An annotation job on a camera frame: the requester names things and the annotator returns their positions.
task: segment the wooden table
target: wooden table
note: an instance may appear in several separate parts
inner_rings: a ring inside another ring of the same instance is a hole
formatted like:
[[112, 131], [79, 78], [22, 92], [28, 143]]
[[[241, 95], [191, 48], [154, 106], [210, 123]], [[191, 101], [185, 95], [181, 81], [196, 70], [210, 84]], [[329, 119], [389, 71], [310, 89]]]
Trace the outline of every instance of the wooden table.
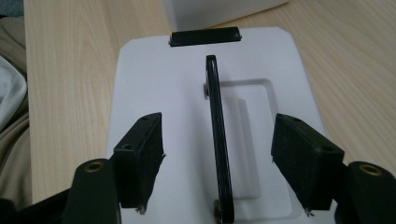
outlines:
[[[128, 40], [170, 35], [156, 0], [25, 1], [34, 202], [105, 156], [113, 78]], [[290, 32], [345, 162], [396, 175], [396, 2], [290, 0], [221, 26]]]

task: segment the black bracket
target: black bracket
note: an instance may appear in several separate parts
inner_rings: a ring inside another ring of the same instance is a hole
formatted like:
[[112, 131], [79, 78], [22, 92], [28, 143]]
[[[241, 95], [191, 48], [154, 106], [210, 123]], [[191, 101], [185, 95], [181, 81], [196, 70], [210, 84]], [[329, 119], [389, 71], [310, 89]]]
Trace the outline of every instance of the black bracket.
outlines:
[[19, 212], [0, 200], [7, 208], [0, 210], [0, 223], [119, 224], [120, 204], [145, 213], [163, 158], [162, 114], [146, 115], [120, 140], [110, 160], [82, 163], [70, 189]]
[[271, 154], [308, 215], [335, 199], [337, 224], [396, 223], [392, 174], [364, 161], [344, 165], [344, 151], [302, 120], [276, 115]]

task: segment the brass insert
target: brass insert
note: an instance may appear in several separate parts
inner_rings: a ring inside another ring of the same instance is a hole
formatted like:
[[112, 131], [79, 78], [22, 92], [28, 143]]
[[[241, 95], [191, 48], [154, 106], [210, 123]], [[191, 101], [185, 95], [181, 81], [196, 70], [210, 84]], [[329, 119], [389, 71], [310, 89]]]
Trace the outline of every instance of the brass insert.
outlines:
[[94, 173], [94, 172], [102, 170], [102, 168], [104, 166], [105, 166], [105, 164], [102, 163], [101, 161], [93, 161], [90, 164], [85, 166], [85, 172]]
[[382, 171], [379, 170], [378, 168], [376, 168], [373, 165], [370, 164], [362, 164], [359, 166], [359, 168], [361, 168], [361, 170], [366, 173], [367, 175], [375, 175], [375, 176], [381, 176], [382, 175]]

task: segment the white cloth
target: white cloth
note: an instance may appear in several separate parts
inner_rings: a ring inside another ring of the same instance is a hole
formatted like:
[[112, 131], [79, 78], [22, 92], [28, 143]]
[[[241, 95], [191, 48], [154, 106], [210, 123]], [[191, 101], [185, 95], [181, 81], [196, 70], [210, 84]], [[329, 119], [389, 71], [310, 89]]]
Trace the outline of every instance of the white cloth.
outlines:
[[23, 75], [0, 56], [0, 132], [21, 105], [26, 91]]

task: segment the white plastic base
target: white plastic base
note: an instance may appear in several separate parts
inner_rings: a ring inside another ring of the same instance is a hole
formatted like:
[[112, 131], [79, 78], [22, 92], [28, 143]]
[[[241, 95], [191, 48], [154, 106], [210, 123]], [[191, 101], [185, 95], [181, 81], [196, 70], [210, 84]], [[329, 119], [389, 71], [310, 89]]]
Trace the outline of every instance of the white plastic base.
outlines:
[[307, 217], [272, 163], [276, 113], [324, 133], [291, 36], [278, 28], [241, 30], [242, 41], [170, 48], [169, 36], [135, 39], [120, 51], [107, 156], [142, 116], [163, 113], [166, 157], [144, 216], [123, 223], [216, 223], [219, 197], [205, 56], [217, 56], [235, 223], [334, 223], [333, 210]]

